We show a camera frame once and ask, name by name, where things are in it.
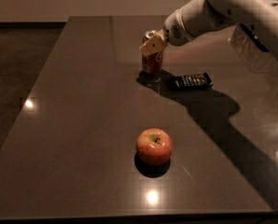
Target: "aluminum can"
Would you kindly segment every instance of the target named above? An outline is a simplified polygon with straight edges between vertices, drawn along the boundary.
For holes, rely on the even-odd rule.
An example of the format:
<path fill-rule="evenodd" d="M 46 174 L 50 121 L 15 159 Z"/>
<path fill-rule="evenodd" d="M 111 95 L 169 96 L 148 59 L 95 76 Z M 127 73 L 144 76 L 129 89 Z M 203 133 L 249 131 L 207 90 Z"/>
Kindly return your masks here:
<path fill-rule="evenodd" d="M 142 39 L 142 44 L 148 41 L 157 31 L 147 31 Z M 142 55 L 142 70 L 149 74 L 158 74 L 163 65 L 163 51 L 151 54 L 149 56 Z"/>

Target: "robotic arm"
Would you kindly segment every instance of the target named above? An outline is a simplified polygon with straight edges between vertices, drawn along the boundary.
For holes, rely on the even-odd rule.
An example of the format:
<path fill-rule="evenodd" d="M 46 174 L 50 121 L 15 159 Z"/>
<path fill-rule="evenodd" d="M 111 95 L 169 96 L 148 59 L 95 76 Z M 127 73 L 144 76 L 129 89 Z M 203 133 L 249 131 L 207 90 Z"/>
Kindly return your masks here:
<path fill-rule="evenodd" d="M 171 14 L 159 34 L 140 49 L 149 55 L 168 43 L 183 46 L 235 22 L 246 26 L 278 60 L 278 0 L 192 0 Z"/>

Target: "table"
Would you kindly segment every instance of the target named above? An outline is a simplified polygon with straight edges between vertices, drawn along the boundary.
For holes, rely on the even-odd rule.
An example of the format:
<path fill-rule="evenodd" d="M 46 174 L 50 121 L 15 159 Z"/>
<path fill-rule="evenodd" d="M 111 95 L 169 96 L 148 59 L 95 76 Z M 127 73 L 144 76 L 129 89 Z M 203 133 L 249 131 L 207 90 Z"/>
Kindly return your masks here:
<path fill-rule="evenodd" d="M 150 85 L 139 47 L 164 20 L 69 19 L 0 151 L 0 219 L 278 214 L 278 69 L 250 70 L 232 26 L 169 46 Z M 212 89 L 166 87 L 203 72 Z M 156 173 L 136 159 L 149 127 L 174 141 Z"/>

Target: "apple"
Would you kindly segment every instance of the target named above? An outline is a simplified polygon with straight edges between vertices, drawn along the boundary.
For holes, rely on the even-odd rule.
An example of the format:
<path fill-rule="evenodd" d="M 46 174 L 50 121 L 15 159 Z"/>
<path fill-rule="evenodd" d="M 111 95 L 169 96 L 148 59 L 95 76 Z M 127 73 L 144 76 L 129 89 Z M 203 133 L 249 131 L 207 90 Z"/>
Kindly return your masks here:
<path fill-rule="evenodd" d="M 150 128 L 139 134 L 136 150 L 144 163 L 149 166 L 160 166 L 170 159 L 173 141 L 164 130 Z"/>

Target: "black remote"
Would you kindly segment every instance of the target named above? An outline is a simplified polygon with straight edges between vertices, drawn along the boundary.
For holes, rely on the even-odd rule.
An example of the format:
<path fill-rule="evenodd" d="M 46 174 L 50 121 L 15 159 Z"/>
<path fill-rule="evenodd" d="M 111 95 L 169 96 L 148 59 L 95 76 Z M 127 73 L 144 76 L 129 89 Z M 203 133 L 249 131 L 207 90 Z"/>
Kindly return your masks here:
<path fill-rule="evenodd" d="M 176 91 L 187 91 L 193 89 L 207 89 L 213 86 L 213 81 L 208 74 L 185 75 L 172 77 L 172 88 Z"/>

